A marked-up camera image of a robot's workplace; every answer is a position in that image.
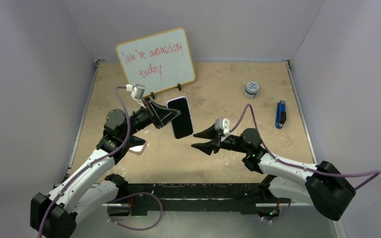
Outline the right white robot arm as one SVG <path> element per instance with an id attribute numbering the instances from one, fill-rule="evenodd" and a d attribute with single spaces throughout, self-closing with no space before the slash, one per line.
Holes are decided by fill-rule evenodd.
<path id="1" fill-rule="evenodd" d="M 308 164 L 270 154 L 262 146 L 262 138 L 255 128 L 247 128 L 240 135 L 225 133 L 214 126 L 194 134 L 207 139 L 191 146 L 211 155 L 221 149 L 244 153 L 242 161 L 252 172 L 272 176 L 272 180 L 258 189 L 263 201 L 288 198 L 310 204 L 326 218 L 338 221 L 356 195 L 355 188 L 330 162 Z"/>

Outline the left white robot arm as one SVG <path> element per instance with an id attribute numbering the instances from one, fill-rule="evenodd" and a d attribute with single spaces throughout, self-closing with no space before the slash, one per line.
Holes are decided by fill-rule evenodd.
<path id="1" fill-rule="evenodd" d="M 106 116 L 103 137 L 89 158 L 65 181 L 46 194 L 37 193 L 30 203 L 30 227 L 39 237 L 69 238 L 77 225 L 109 201 L 130 197 L 128 182 L 120 175 L 108 175 L 98 186 L 94 182 L 114 167 L 128 152 L 131 137 L 149 125 L 163 128 L 181 114 L 149 98 L 132 115 L 126 108 Z"/>

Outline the pink cased phone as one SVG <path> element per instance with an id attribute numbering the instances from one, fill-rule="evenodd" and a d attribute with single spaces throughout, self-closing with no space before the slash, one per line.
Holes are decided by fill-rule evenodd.
<path id="1" fill-rule="evenodd" d="M 132 135 L 129 138 L 129 144 L 130 147 L 128 149 L 129 152 L 135 153 L 135 154 L 141 154 L 146 147 L 147 141 L 145 139 L 142 139 L 140 137 Z"/>

